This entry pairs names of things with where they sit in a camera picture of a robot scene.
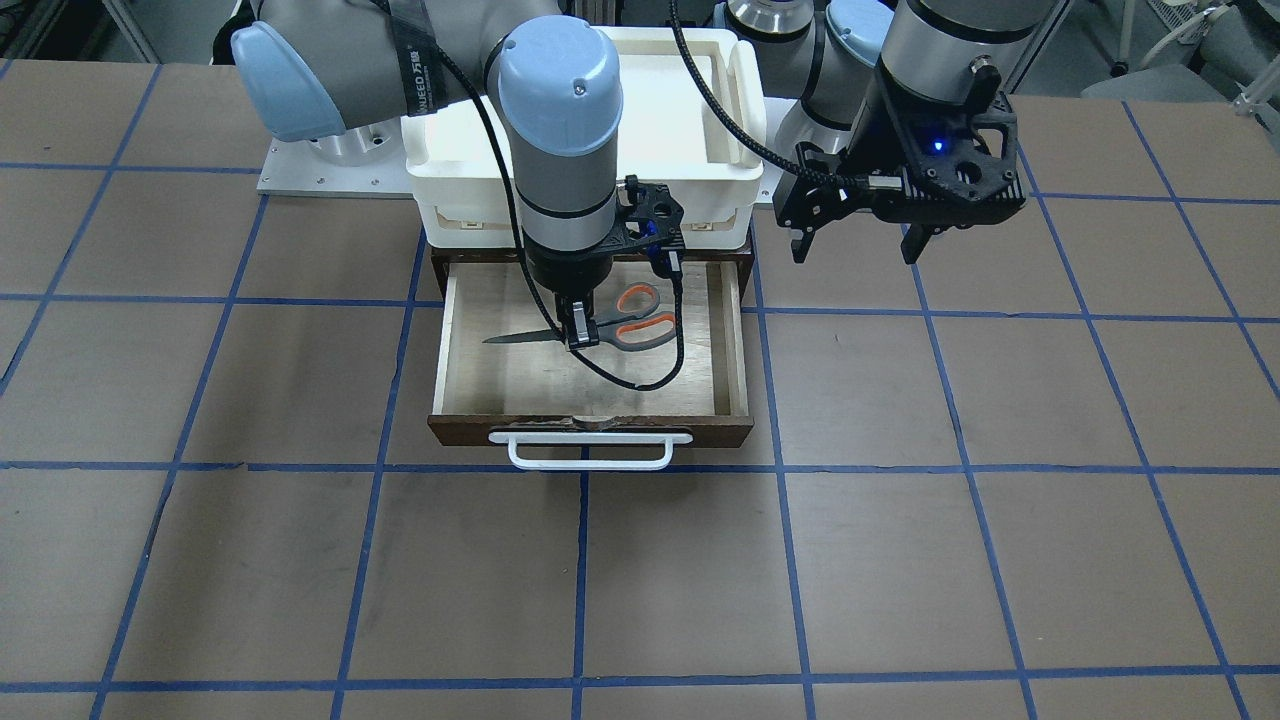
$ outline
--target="white drawer handle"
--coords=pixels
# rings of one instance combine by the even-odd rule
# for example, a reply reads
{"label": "white drawer handle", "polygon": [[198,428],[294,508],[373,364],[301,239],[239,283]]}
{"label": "white drawer handle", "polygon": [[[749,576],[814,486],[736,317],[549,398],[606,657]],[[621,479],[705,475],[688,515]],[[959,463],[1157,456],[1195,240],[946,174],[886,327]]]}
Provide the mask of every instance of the white drawer handle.
{"label": "white drawer handle", "polygon": [[[694,441],[689,433],[564,433],[564,432],[515,432],[489,433],[489,442],[507,446],[507,457],[521,470],[541,471],[584,471],[616,470],[644,471],[662,470],[671,464],[677,445]],[[532,460],[520,456],[521,445],[589,445],[589,446],[644,446],[660,445],[662,457],[657,460]]]}

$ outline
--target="white storage box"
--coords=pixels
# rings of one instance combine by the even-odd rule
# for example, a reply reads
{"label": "white storage box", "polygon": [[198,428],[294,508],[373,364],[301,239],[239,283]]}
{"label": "white storage box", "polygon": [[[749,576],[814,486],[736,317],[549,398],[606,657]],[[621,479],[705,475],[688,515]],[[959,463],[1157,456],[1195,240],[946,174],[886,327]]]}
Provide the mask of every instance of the white storage box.
{"label": "white storage box", "polygon": [[[707,108],[669,29],[600,29],[613,40],[622,65],[618,174],[671,186],[672,196],[685,208],[687,247],[741,247],[760,188],[760,159]],[[685,37],[721,105],[753,137],[763,138],[764,92],[750,44],[723,29],[687,29]],[[402,122],[410,179],[428,242],[435,247],[511,247],[498,165],[472,104],[454,102],[434,115]],[[509,163],[507,138],[500,126],[498,129]]]}

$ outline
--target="wooden drawer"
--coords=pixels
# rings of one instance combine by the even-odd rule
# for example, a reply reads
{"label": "wooden drawer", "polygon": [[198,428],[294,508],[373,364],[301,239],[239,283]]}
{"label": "wooden drawer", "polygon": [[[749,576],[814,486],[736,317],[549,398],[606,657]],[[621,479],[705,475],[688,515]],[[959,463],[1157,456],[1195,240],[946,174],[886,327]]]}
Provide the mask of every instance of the wooden drawer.
{"label": "wooden drawer", "polygon": [[[648,263],[616,263],[596,297],[603,304],[637,281],[653,282],[664,309],[671,305],[669,283],[655,281]],[[666,432],[686,433],[696,447],[739,447],[753,425],[739,297],[735,263],[687,261],[684,369],[659,391],[636,392],[596,377],[556,342],[484,345],[488,337],[539,329],[543,319],[518,265],[451,263],[428,423],[447,446],[490,445],[493,432],[617,433],[618,441],[621,433]],[[631,382],[653,382],[671,369],[676,345],[634,354],[602,345],[585,355]],[[637,442],[582,439],[572,445]]]}

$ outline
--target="scissors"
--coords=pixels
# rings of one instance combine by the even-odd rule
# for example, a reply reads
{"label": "scissors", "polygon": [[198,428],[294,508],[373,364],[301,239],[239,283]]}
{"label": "scissors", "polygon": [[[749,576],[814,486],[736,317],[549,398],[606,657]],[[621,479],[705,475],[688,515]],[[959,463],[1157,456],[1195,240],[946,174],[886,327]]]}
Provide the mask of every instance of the scissors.
{"label": "scissors", "polygon": [[[628,309],[636,299],[643,299],[644,305]],[[600,342],[607,342],[623,352],[641,352],[660,347],[676,337],[676,314],[658,313],[662,297],[658,288],[649,283],[635,283],[622,291],[613,307],[595,315],[595,327],[600,332]],[[648,340],[628,340],[627,336],[643,329],[669,323],[671,327],[657,337]],[[512,345],[518,342],[549,342],[561,340],[556,331],[534,331],[527,333],[504,334],[490,337],[486,343]]]}

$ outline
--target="blue tape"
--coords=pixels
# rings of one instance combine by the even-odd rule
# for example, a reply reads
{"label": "blue tape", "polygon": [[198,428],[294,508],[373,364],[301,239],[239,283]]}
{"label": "blue tape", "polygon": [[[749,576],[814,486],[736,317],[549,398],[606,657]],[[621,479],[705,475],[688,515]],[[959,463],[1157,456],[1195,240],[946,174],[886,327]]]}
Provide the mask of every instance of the blue tape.
{"label": "blue tape", "polygon": [[[46,297],[44,293],[33,292],[0,292],[0,301],[37,302]],[[152,302],[152,304],[189,304],[189,305],[221,305],[225,299],[218,296],[187,296],[187,295],[84,295],[84,293],[54,293],[47,296],[51,302]],[[319,306],[319,307],[404,307],[403,300],[378,300],[378,299],[346,299],[346,297],[237,297],[236,305],[282,305],[282,306]],[[440,300],[415,300],[413,307],[443,309]],[[855,315],[855,316],[895,316],[895,318],[923,318],[920,310],[909,309],[878,309],[878,307],[744,307],[744,314],[764,315]],[[1001,313],[998,310],[929,310],[934,318],[969,318],[969,319],[1018,319],[1018,320],[1083,320],[1085,316],[1094,320],[1114,320],[1123,323],[1229,323],[1229,324],[1280,324],[1280,318],[1266,316],[1215,316],[1215,315],[1121,315],[1121,314],[1089,314],[1083,313]]]}
{"label": "blue tape", "polygon": [[[152,70],[151,79],[147,81],[147,86],[142,91],[142,97],[138,100],[138,106],[134,109],[133,117],[129,119],[129,124],[124,129],[124,137],[120,138],[120,145],[115,149],[115,155],[111,158],[113,165],[119,164],[120,158],[124,155],[124,150],[129,146],[129,140],[133,137],[133,131],[137,129],[138,122],[142,119],[142,113],[146,110],[147,102],[151,100],[151,94],[155,91],[156,81],[160,79],[160,70],[163,68],[164,65],[156,65],[155,70]],[[36,329],[40,328],[40,322],[45,318],[45,310],[49,309],[50,296],[52,296],[54,291],[58,290],[58,283],[61,282],[63,275],[67,274],[67,266],[70,264],[72,256],[76,255],[76,249],[78,249],[81,241],[84,240],[84,232],[88,231],[88,225],[93,220],[93,214],[97,211],[99,205],[102,204],[102,196],[106,195],[106,186],[111,183],[111,176],[113,173],[110,170],[102,176],[102,182],[99,183],[97,192],[93,193],[93,200],[90,201],[88,209],[81,219],[81,224],[76,228],[76,234],[72,237],[72,242],[67,247],[67,252],[63,254],[63,259],[58,264],[54,277],[49,281],[49,287],[45,290],[45,297],[36,307],[36,313],[32,315],[31,323],[27,325],[27,332],[23,333],[22,340],[18,342],[18,347],[14,350],[12,359],[9,360],[9,365],[5,368],[4,375],[0,375],[0,397],[3,397],[9,389],[9,383],[13,382],[13,377],[18,373],[19,365],[22,365],[22,359],[27,355],[27,348],[31,347],[31,338],[35,337]]]}
{"label": "blue tape", "polygon": [[[591,459],[591,448],[582,447],[582,460]],[[570,700],[570,720],[582,720],[582,675],[586,655],[586,551],[591,507],[591,474],[582,473],[577,480],[577,575],[573,584],[573,692]]]}
{"label": "blue tape", "polygon": [[[1234,665],[1236,675],[1280,675],[1280,665]],[[1135,665],[1106,667],[1028,669],[1032,680],[1083,680],[1098,678],[1189,678],[1221,676],[1219,665]],[[1016,680],[1016,670],[924,670],[890,673],[817,673],[815,685],[859,685],[891,683],[987,683]],[[805,680],[795,673],[764,675],[605,675],[595,678],[371,678],[351,679],[348,692],[394,691],[494,691],[494,689],[572,689],[582,688],[687,688],[742,685],[799,685]],[[116,680],[110,692],[330,692],[335,680]],[[99,683],[10,682],[0,683],[0,694],[56,694],[93,692]]]}
{"label": "blue tape", "polygon": [[1280,200],[1268,199],[1234,199],[1234,197],[1178,197],[1179,202],[1207,204],[1207,205],[1280,205]]}
{"label": "blue tape", "polygon": [[[756,254],[755,283],[756,305],[767,305],[764,299],[764,281],[762,279],[762,264]],[[773,355],[769,350],[769,327],[765,322],[767,313],[756,313],[756,322],[760,331],[760,355],[764,364],[764,389],[769,406],[769,433],[773,441],[773,473],[778,486],[778,512],[782,520],[782,546],[787,561],[787,587],[791,592],[791,616],[796,628],[796,653],[800,662],[800,682],[804,692],[804,708],[806,720],[817,720],[818,706],[813,696],[812,667],[809,665],[809,637],[805,632],[804,602],[800,596],[800,571],[796,568],[795,537],[791,532],[791,503],[787,498],[787,475],[782,454],[782,429],[778,423],[778,398],[773,383]]]}
{"label": "blue tape", "polygon": [[1138,140],[1142,141],[1142,147],[1147,151],[1147,156],[1151,158],[1151,163],[1156,167],[1156,173],[1160,174],[1160,182],[1165,183],[1165,190],[1169,191],[1169,197],[1172,199],[1174,206],[1178,208],[1178,214],[1183,218],[1183,224],[1187,225],[1187,232],[1192,236],[1192,242],[1196,243],[1196,251],[1199,252],[1201,260],[1204,261],[1204,268],[1208,269],[1208,274],[1213,277],[1213,284],[1217,286],[1217,291],[1222,295],[1222,300],[1226,302],[1226,309],[1235,319],[1236,325],[1240,328],[1240,333],[1244,334],[1244,342],[1249,346],[1249,352],[1253,354],[1253,360],[1262,370],[1262,375],[1266,378],[1267,384],[1271,386],[1271,393],[1276,396],[1276,400],[1280,400],[1280,386],[1276,384],[1275,375],[1271,374],[1271,369],[1267,368],[1267,363],[1262,357],[1262,352],[1258,351],[1258,345],[1253,341],[1253,333],[1249,332],[1249,328],[1240,319],[1240,313],[1235,307],[1235,301],[1233,301],[1230,293],[1226,292],[1226,283],[1224,283],[1222,277],[1219,275],[1217,268],[1215,268],[1213,261],[1210,260],[1208,251],[1204,250],[1204,243],[1201,242],[1199,233],[1196,232],[1196,225],[1192,224],[1192,219],[1187,215],[1187,208],[1183,206],[1178,195],[1174,192],[1174,186],[1169,182],[1169,176],[1165,174],[1165,169],[1160,165],[1160,160],[1156,158],[1156,151],[1152,150],[1151,143],[1147,142],[1147,136],[1142,132],[1142,127],[1138,126],[1138,118],[1134,117],[1133,109],[1129,108],[1128,102],[1121,102],[1121,105],[1124,106],[1125,114],[1129,115],[1129,123],[1133,126],[1134,132],[1138,133]]}
{"label": "blue tape", "polygon": [[947,402],[947,414],[951,416],[951,428],[955,432],[956,451],[960,455],[960,464],[964,469],[965,480],[969,487],[969,497],[973,501],[974,514],[978,519],[978,530],[982,533],[982,544],[987,552],[987,564],[991,566],[991,578],[996,585],[996,598],[1000,602],[1000,614],[1005,621],[1005,633],[1009,635],[1009,650],[1014,657],[1018,684],[1023,691],[1023,701],[1027,703],[1027,716],[1037,720],[1036,698],[1032,697],[1030,680],[1027,676],[1027,662],[1023,660],[1021,643],[1018,641],[1018,628],[1014,625],[1014,611],[1009,605],[1009,593],[1005,589],[1005,579],[1000,571],[1000,560],[996,556],[996,543],[991,537],[991,527],[987,523],[987,510],[982,503],[982,492],[978,489],[978,479],[973,473],[973,464],[969,461],[969,448],[964,441],[964,427],[960,423],[960,411],[956,407],[955,395],[951,391],[951,378],[947,374],[947,365],[942,357],[942,346],[938,342],[938,331],[933,323],[933,314],[929,311],[929,300],[924,292],[924,278],[918,265],[911,265],[911,277],[915,279],[915,292],[920,299],[920,309],[924,311],[924,325],[929,333],[929,345],[933,348],[933,360],[938,365],[938,377],[942,380],[942,396]]}
{"label": "blue tape", "polygon": [[1120,202],[1169,202],[1158,195],[1091,195],[1088,192],[1041,192],[1032,190],[1029,197],[1050,197],[1060,200],[1114,200]]}
{"label": "blue tape", "polygon": [[[152,83],[157,76],[159,68],[152,76]],[[178,479],[178,465],[182,462],[182,456],[187,450],[187,442],[191,439],[191,430],[196,424],[196,415],[200,411],[200,401],[204,398],[205,389],[209,387],[209,377],[212,374],[214,361],[218,359],[218,351],[221,346],[223,337],[227,334],[227,325],[230,322],[232,310],[236,307],[236,293],[239,292],[241,282],[244,279],[244,269],[248,266],[250,255],[252,255],[253,245],[257,242],[257,233],[262,228],[262,217],[266,214],[268,200],[269,199],[264,196],[257,205],[257,214],[253,217],[253,225],[250,228],[248,240],[244,242],[244,250],[241,252],[239,265],[236,268],[236,275],[232,279],[230,290],[228,291],[227,300],[223,305],[223,314],[218,320],[218,329],[214,331],[214,338],[210,342],[209,354],[205,356],[205,365],[200,372],[196,391],[191,398],[191,405],[187,409],[187,418],[183,420],[182,432],[178,436],[178,445],[173,451],[174,466],[170,468],[168,475],[165,477],[164,488],[160,491],[160,500],[156,502],[156,509],[151,518],[151,527],[147,530],[147,538],[142,544],[142,555],[138,557],[138,566],[133,573],[133,583],[129,587],[129,594],[124,602],[124,611],[120,615],[120,624],[116,626],[115,639],[111,643],[111,652],[108,655],[106,667],[102,669],[102,678],[100,680],[97,693],[93,697],[93,707],[90,711],[90,720],[100,720],[102,716],[106,694],[110,692],[111,682],[115,678],[115,667],[120,661],[120,653],[124,650],[124,639],[128,637],[129,624],[133,621],[133,612],[137,609],[138,597],[142,593],[142,582],[146,578],[147,568],[151,564],[151,548],[155,546],[156,534],[160,530],[160,519],[164,516],[165,506],[169,502],[169,497],[173,495],[173,487]]]}
{"label": "blue tape", "polygon": [[351,656],[356,648],[356,630],[360,625],[360,610],[365,598],[365,580],[369,577],[369,556],[374,546],[374,528],[378,524],[378,502],[381,497],[383,478],[387,474],[387,452],[390,447],[392,428],[396,424],[396,405],[399,400],[401,379],[404,375],[404,356],[408,354],[408,337],[413,328],[413,300],[417,297],[417,283],[422,275],[422,260],[426,258],[426,231],[417,236],[417,250],[413,252],[413,272],[410,274],[408,295],[404,299],[404,316],[401,320],[399,343],[396,346],[396,374],[392,375],[387,391],[387,410],[383,413],[383,430],[378,439],[378,460],[374,468],[374,482],[369,491],[369,509],[365,514],[365,533],[360,544],[360,560],[356,565],[356,583],[351,592],[351,611],[347,615],[347,632],[342,642],[342,657],[338,661],[337,687],[333,692],[333,705],[329,716],[342,717],[342,705],[346,697],[347,676],[351,673]]}
{"label": "blue tape", "polygon": [[[1128,105],[1125,105],[1125,111],[1129,113]],[[1023,159],[1023,167],[1027,169],[1027,177],[1032,183],[1033,190],[1038,190],[1036,182],[1036,176],[1032,172],[1030,161],[1027,158],[1025,149],[1019,149]],[[1169,509],[1165,505],[1164,493],[1160,489],[1160,483],[1156,482],[1156,474],[1151,466],[1151,460],[1147,457],[1147,451],[1142,445],[1142,438],[1138,434],[1138,427],[1133,420],[1133,415],[1129,413],[1129,404],[1125,401],[1124,392],[1120,389],[1120,382],[1116,379],[1115,369],[1111,366],[1111,360],[1107,356],[1106,348],[1102,346],[1102,337],[1098,334],[1097,325],[1089,315],[1088,304],[1084,301],[1084,293],[1080,291],[1080,284],[1075,278],[1075,272],[1071,269],[1071,261],[1066,256],[1065,246],[1062,245],[1062,238],[1057,232],[1057,225],[1053,223],[1053,218],[1050,214],[1048,205],[1044,202],[1043,197],[1038,199],[1041,211],[1044,214],[1044,222],[1048,224],[1050,234],[1053,237],[1053,245],[1057,247],[1059,258],[1062,260],[1062,266],[1066,270],[1066,277],[1071,283],[1071,290],[1075,292],[1076,301],[1080,305],[1080,311],[1085,315],[1084,323],[1089,328],[1089,336],[1093,338],[1093,345],[1097,348],[1098,359],[1102,361],[1102,370],[1107,375],[1107,383],[1111,386],[1111,392],[1115,395],[1116,402],[1120,405],[1120,414],[1124,416],[1125,427],[1129,430],[1129,436],[1133,439],[1134,448],[1138,452],[1138,460],[1142,462],[1146,470],[1147,484],[1151,487],[1152,497],[1156,501],[1156,507],[1160,511],[1161,520],[1165,524],[1165,530],[1169,534],[1169,539],[1174,546],[1174,553],[1178,556],[1178,564],[1183,570],[1183,575],[1187,579],[1187,585],[1192,592],[1192,597],[1196,601],[1196,609],[1199,611],[1201,620],[1204,623],[1204,629],[1208,633],[1210,643],[1213,646],[1213,653],[1217,657],[1219,665],[1221,666],[1222,674],[1226,676],[1228,685],[1231,689],[1231,697],[1235,700],[1236,710],[1240,712],[1242,720],[1249,720],[1249,711],[1244,707],[1244,698],[1240,696],[1239,685],[1235,682],[1235,675],[1231,673],[1230,665],[1226,659],[1226,652],[1222,650],[1222,642],[1217,635],[1213,620],[1210,616],[1208,606],[1204,603],[1204,596],[1199,591],[1199,584],[1196,582],[1196,577],[1192,573],[1190,564],[1187,560],[1187,553],[1183,550],[1183,543],[1178,537],[1178,530],[1174,528],[1172,516],[1169,514]]]}
{"label": "blue tape", "polygon": [[221,176],[256,176],[262,168],[218,168],[218,167],[184,167],[184,165],[92,165],[83,163],[0,163],[0,170],[88,170],[118,173],[197,173]]}
{"label": "blue tape", "polygon": [[[92,461],[92,460],[3,460],[0,470],[86,470],[86,471],[168,471],[177,469],[182,473],[211,473],[218,470],[234,470],[243,468],[250,473],[374,473],[376,465],[372,462],[129,462],[129,461]],[[522,474],[524,470],[506,465],[431,465],[431,464],[392,464],[384,468],[385,473],[397,474]],[[1115,475],[1146,475],[1148,471],[1157,475],[1280,475],[1280,468],[1234,468],[1234,466],[1178,466],[1178,465],[1052,465],[1052,464],[982,464],[970,465],[969,469],[978,474],[989,473],[1076,473],[1076,474],[1115,474]],[[773,474],[777,465],[669,465],[658,473],[666,474]],[[788,474],[815,474],[837,473],[845,475],[959,475],[964,473],[963,465],[782,465],[782,471]],[[563,471],[552,474],[579,474],[577,471]]]}

